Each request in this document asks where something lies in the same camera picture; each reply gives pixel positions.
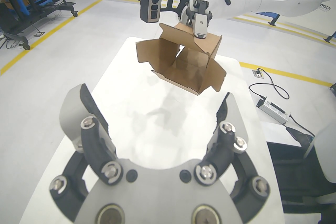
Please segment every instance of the logo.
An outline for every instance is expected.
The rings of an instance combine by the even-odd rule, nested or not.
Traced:
[[[324,12],[328,12],[329,10],[331,10],[331,7],[329,7],[329,6],[326,6],[325,4],[320,4],[320,6],[319,6],[319,8],[318,8],[319,10],[322,10],[322,11],[324,11]]]

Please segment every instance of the metal plate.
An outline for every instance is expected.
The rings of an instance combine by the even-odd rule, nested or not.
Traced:
[[[97,181],[85,199],[75,224],[96,223],[97,214],[108,204],[122,208],[125,224],[189,224],[195,209],[201,205],[213,208],[221,223],[242,224],[232,199],[220,181],[212,186],[196,182],[193,170],[199,161],[192,159],[172,169],[154,170],[119,159],[124,173],[131,169],[138,172],[137,180],[129,183],[124,175],[115,186]],[[192,173],[189,183],[180,180],[183,169]]]

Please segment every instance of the power cord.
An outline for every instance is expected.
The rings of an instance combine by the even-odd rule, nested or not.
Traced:
[[[269,78],[270,78],[270,80],[271,80],[271,84],[269,84],[269,83],[257,82],[257,83],[255,83],[255,84],[251,84],[251,85],[249,86],[249,90],[250,90],[252,93],[258,95],[258,96],[259,96],[260,98],[262,98],[263,100],[265,100],[266,97],[264,97],[264,96],[262,96],[262,95],[260,95],[260,94],[258,94],[258,93],[256,93],[256,92],[254,92],[254,91],[251,89],[251,86],[253,86],[253,85],[272,85],[272,86],[274,87],[275,91],[276,91],[282,98],[288,100],[288,99],[289,99],[289,94],[288,94],[288,92],[287,92],[285,89],[283,89],[281,86],[278,86],[278,85],[274,84],[273,79],[271,78],[271,76],[270,76],[264,69],[262,69],[262,68],[258,68],[258,69],[257,69],[257,74],[260,74],[260,70],[262,70],[267,76],[269,76]],[[277,90],[277,87],[280,88],[281,90],[283,90],[283,91],[287,94],[287,97],[283,96],[283,95]],[[307,131],[308,133],[310,133],[312,136],[315,136],[311,131],[309,131],[309,130],[306,129],[304,126],[302,126],[302,125],[300,125],[298,122],[296,122],[296,120],[294,119],[294,117],[293,117],[291,114],[289,115],[289,117],[290,117],[290,118],[295,122],[295,124],[297,124],[299,127],[301,127],[302,129],[304,129],[305,131]]]
[[[295,121],[294,117],[290,114],[289,117],[297,124],[299,127],[303,128],[305,131],[310,133],[312,136],[315,136],[311,131],[307,130],[304,126],[301,126],[298,122]]]
[[[259,97],[261,97],[262,99],[266,99],[266,97],[264,97],[264,96],[262,96],[262,95],[260,95],[260,94],[258,94],[258,93],[256,93],[256,92],[254,92],[254,91],[251,89],[251,86],[254,86],[254,85],[272,85],[273,88],[275,89],[275,91],[276,91],[282,98],[288,100],[288,99],[289,99],[289,94],[288,94],[288,92],[287,92],[285,89],[283,89],[281,86],[275,85],[274,82],[273,82],[273,79],[271,78],[271,76],[270,76],[264,69],[258,68],[258,69],[257,69],[257,74],[260,74],[260,70],[262,70],[263,72],[265,72],[265,74],[266,74],[267,76],[269,76],[269,78],[270,78],[270,80],[271,80],[271,84],[269,84],[269,83],[264,83],[264,82],[257,82],[257,83],[255,83],[255,84],[251,84],[251,85],[249,86],[249,90],[250,90],[252,93],[254,93],[254,94],[258,95]],[[280,88],[281,90],[283,90],[283,91],[287,94],[287,97],[283,96],[283,95],[277,90],[277,87]]]

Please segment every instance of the floor outlet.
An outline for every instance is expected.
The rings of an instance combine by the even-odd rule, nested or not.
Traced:
[[[257,70],[252,70],[252,72],[253,72],[253,75],[254,75],[256,78],[261,78],[261,79],[264,78],[264,75],[262,74],[262,72],[260,72],[259,74],[257,73]]]

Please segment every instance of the bolt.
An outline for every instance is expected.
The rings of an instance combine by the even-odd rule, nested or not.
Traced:
[[[237,139],[235,140],[235,143],[239,146],[239,147],[243,147],[244,146],[244,139],[242,139],[241,137],[237,137]]]
[[[204,165],[204,166],[201,168],[201,177],[202,177],[203,179],[211,178],[211,177],[212,177],[212,170],[210,169],[209,166]]]
[[[256,188],[259,192],[265,192],[267,190],[267,184],[263,180],[258,180]]]
[[[93,120],[92,120],[91,117],[88,117],[88,118],[84,119],[84,121],[83,121],[84,127],[89,127],[89,126],[92,125],[92,123],[93,123]]]
[[[224,130],[226,130],[227,132],[231,132],[231,131],[232,131],[232,125],[226,123],[226,124],[224,125]]]
[[[56,181],[54,181],[52,189],[59,190],[63,185],[64,185],[64,182],[60,179],[57,179]]]
[[[109,179],[115,177],[116,174],[117,174],[117,169],[115,168],[114,165],[108,166],[107,169],[104,172],[105,177],[109,178]]]

